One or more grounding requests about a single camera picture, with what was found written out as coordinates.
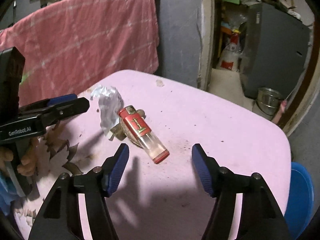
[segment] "red lighter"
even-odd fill
[[[169,156],[169,151],[133,106],[127,106],[120,110],[119,116],[155,164]]]

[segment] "blue chair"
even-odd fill
[[[284,218],[292,239],[297,239],[307,227],[313,208],[311,176],[299,163],[291,163],[290,192]]]

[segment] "blue sleeve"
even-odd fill
[[[0,171],[0,208],[7,216],[10,213],[10,204],[17,200],[17,190],[10,178],[6,178]]]

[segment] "blue gripper pad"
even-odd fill
[[[124,169],[129,159],[129,147],[122,143],[113,157],[108,158],[102,168],[106,170],[102,180],[102,189],[108,196],[117,191]]]
[[[50,101],[47,103],[47,106],[57,105],[67,101],[75,100],[77,98],[78,96],[76,94],[69,94],[69,95],[65,95],[57,98],[51,98]]]
[[[205,154],[200,144],[195,144],[192,147],[192,161],[196,168],[196,171],[198,173],[198,176],[200,178],[204,191],[207,192],[211,197],[213,197],[213,194],[214,194],[213,182],[215,181],[215,178],[213,178],[212,172],[210,172],[209,170],[210,167],[208,167],[208,165],[210,164],[209,162],[211,161],[210,159],[213,159],[213,158],[210,158]]]

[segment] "metal pot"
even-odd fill
[[[282,100],[282,95],[276,90],[271,88],[258,89],[257,105],[267,115],[273,116]]]

